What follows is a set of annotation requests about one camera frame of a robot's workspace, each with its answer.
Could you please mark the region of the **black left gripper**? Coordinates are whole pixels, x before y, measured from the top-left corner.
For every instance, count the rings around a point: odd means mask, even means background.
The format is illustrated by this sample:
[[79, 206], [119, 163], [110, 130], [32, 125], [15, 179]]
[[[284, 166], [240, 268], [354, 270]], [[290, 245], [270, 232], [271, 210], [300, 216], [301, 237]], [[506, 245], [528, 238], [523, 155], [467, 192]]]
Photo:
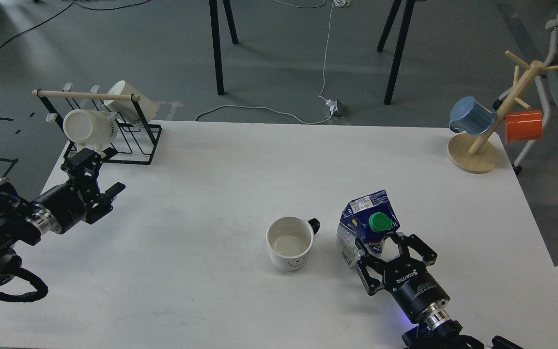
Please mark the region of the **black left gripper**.
[[31, 224], [40, 234], [64, 234], [81, 221], [93, 224], [112, 212], [113, 201], [126, 185], [117, 182], [100, 193], [97, 178], [103, 162], [116, 154], [111, 147], [102, 152], [82, 148], [64, 160], [61, 170], [68, 175], [68, 183], [47, 190], [31, 202]]

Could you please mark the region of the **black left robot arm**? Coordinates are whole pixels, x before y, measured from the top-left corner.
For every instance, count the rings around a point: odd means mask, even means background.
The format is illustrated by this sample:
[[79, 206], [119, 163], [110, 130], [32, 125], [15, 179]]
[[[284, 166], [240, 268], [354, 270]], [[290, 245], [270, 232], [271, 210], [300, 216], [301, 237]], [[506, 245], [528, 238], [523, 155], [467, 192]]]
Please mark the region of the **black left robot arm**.
[[102, 193], [97, 177], [116, 153], [113, 148], [80, 150], [61, 166], [68, 180], [33, 201], [20, 197], [6, 177], [0, 179], [0, 301], [35, 302], [48, 294], [44, 281], [22, 267], [14, 245], [22, 241], [34, 246], [47, 232], [64, 234], [81, 221], [93, 224], [110, 213], [125, 185], [115, 183]]

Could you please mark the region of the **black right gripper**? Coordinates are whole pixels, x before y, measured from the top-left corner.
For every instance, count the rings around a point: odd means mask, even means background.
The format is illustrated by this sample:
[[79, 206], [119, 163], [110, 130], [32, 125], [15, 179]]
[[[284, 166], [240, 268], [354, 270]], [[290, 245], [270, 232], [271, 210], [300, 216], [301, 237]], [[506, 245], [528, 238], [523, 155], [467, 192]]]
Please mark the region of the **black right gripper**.
[[[415, 234], [405, 236], [394, 232], [389, 237], [396, 243], [399, 255], [388, 261], [370, 254], [362, 241], [355, 241], [358, 275], [369, 296], [381, 290], [388, 291], [410, 322], [424, 322], [431, 312], [428, 307], [432, 303], [450, 300], [448, 293], [427, 271], [427, 267], [436, 263], [438, 255]], [[421, 260], [412, 258], [410, 249]]]

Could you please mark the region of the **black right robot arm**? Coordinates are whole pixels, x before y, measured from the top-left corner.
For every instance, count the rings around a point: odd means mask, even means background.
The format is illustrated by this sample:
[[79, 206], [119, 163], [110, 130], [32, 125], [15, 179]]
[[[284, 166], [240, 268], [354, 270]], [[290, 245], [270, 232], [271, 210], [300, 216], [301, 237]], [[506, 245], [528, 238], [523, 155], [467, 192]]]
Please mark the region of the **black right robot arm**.
[[416, 235], [389, 236], [397, 245], [398, 256], [381, 260], [356, 238], [356, 266], [370, 296], [388, 291], [408, 320], [416, 324], [402, 335], [406, 349], [484, 349], [480, 340], [461, 334], [462, 325], [445, 310], [450, 297], [427, 271], [437, 259], [436, 252]]

